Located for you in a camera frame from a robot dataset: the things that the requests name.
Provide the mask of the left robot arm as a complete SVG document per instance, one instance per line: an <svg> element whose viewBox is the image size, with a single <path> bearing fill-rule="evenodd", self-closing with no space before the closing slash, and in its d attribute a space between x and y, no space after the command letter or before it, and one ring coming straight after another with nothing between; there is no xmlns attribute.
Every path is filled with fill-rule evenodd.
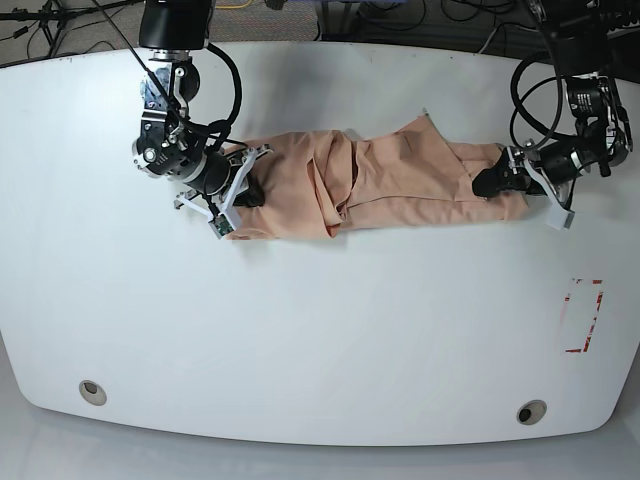
<svg viewBox="0 0 640 480"><path fill-rule="evenodd" d="M541 134L538 143L512 143L497 164L473 180L478 197L505 192L545 195L563 210L571 207L577 179L597 166L601 176L623 163L633 150L631 126L613 73L609 33L639 21L636 1L529 1L529 16L545 48L523 59L510 81L514 118ZM525 108L519 83L531 65L550 61L557 104L553 121L544 126ZM575 120L572 135L558 132L560 112Z"/></svg>

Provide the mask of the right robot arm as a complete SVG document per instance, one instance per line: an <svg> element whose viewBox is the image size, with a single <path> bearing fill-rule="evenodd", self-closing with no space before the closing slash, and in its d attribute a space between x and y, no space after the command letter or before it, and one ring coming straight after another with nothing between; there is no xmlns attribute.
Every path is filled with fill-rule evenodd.
<svg viewBox="0 0 640 480"><path fill-rule="evenodd" d="M216 219L221 204L256 208L265 193L251 172L250 161L263 154L231 139L239 116L243 89L232 58L209 42L212 1L148 1L144 6L139 44L152 52L141 84L144 101L140 134L133 145L136 167L153 178L177 181L203 198ZM209 124L190 116L189 104L200 90L201 76L192 52L207 50L229 69L230 113Z"/></svg>

